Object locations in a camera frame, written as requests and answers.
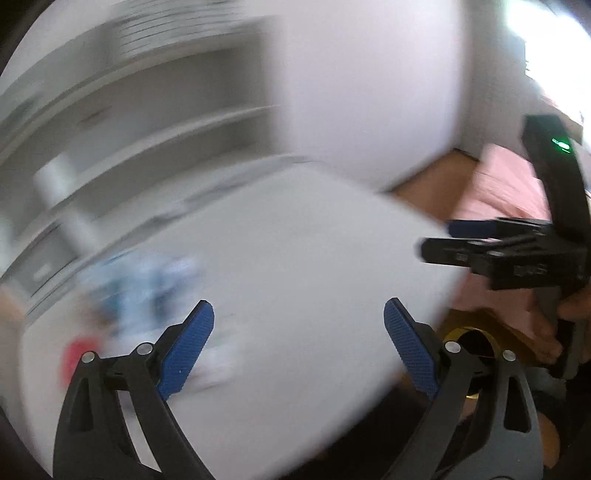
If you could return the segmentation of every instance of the white wall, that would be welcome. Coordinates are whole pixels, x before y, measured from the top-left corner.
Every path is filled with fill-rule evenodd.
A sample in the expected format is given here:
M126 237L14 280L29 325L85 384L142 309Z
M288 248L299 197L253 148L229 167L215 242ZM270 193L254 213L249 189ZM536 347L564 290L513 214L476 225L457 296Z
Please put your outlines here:
M246 0L279 15L274 88L289 150L381 190L457 143L464 0ZM0 77L107 19L117 0L56 0Z

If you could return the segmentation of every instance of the textured blue pad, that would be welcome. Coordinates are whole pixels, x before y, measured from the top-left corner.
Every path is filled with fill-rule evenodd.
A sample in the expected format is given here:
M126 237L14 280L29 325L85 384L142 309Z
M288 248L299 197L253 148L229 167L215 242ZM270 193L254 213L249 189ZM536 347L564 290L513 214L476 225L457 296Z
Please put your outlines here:
M496 238L496 221L451 220L447 232L453 238Z
M163 400L168 400L170 395L183 389L185 380L212 330L213 307L209 303L204 303L194 313L162 361L158 393Z
M394 299L384 307L384 325L402 359L414 387L434 399L439 391L437 367L427 348L415 332L406 312L398 308Z

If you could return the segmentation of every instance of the pink bed sheet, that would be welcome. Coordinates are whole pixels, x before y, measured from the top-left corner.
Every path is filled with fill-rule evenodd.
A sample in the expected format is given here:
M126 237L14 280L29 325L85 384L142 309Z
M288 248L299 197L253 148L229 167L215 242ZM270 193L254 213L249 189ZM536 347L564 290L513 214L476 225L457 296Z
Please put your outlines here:
M506 148L487 145L481 164L454 217L482 220L496 217L550 219L544 189L531 164ZM474 311L488 308L506 325L533 339L531 290L488 289L485 277L469 273L453 300L452 308Z

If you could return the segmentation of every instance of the window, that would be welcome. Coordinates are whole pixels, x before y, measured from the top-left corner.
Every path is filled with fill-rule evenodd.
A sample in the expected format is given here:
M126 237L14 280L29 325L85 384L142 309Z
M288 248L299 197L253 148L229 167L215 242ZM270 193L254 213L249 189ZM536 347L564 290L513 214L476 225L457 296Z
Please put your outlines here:
M509 0L507 22L525 41L525 73L582 125L591 117L591 37L572 17L531 0Z

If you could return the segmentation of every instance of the human hand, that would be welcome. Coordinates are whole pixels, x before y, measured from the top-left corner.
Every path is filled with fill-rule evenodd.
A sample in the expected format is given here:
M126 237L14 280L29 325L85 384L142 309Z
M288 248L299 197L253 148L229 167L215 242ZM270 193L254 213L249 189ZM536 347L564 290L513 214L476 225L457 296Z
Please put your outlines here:
M591 285L573 293L558 306L558 316L565 320L591 320ZM591 329L587 329L581 363L591 360Z
M556 339L554 326L546 319L532 296L528 306L530 325L533 336L530 336L528 346L534 351L538 360L545 364L553 364L562 353L562 345ZM558 316L564 320L579 322L591 320L591 286L572 294L560 302ZM581 363L591 359L591 331L587 330Z

